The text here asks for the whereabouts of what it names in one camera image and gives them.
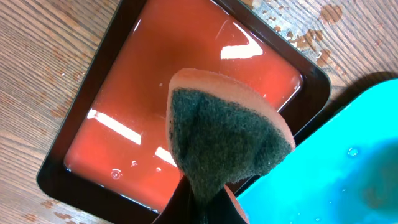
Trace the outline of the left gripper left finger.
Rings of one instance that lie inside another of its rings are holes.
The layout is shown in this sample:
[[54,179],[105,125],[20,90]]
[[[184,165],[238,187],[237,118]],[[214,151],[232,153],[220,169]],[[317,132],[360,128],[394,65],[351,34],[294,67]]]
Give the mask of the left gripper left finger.
[[192,188],[187,177],[183,176],[163,212],[152,224],[189,224],[194,208]]

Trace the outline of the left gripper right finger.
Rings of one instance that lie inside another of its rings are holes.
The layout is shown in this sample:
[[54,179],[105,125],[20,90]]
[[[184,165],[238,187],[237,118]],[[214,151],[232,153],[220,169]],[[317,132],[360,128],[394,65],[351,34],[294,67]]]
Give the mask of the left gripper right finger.
[[206,209],[208,224],[246,224],[246,214],[228,186],[224,186]]

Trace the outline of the dark green orange sponge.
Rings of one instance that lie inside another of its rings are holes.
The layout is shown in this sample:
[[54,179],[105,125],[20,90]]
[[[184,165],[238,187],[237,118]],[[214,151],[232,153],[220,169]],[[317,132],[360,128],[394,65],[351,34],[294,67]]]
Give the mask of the dark green orange sponge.
[[247,85],[219,73],[184,68],[167,99],[170,153],[192,188],[190,223],[230,182],[267,175],[295,149],[283,117]]

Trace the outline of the red black lacquer tray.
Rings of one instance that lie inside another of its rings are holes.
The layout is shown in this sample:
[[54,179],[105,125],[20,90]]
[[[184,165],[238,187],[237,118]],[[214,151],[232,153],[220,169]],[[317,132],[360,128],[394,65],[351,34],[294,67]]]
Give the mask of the red black lacquer tray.
[[239,1],[121,1],[37,174],[48,196],[113,223],[151,223],[181,172],[166,141],[183,68],[250,86],[297,142],[330,97],[327,75]]

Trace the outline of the blue plastic tray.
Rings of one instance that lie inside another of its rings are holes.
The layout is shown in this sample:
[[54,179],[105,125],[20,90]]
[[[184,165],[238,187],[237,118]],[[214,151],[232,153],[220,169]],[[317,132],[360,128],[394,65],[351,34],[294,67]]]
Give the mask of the blue plastic tray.
[[360,94],[238,201],[251,223],[396,223],[397,80]]

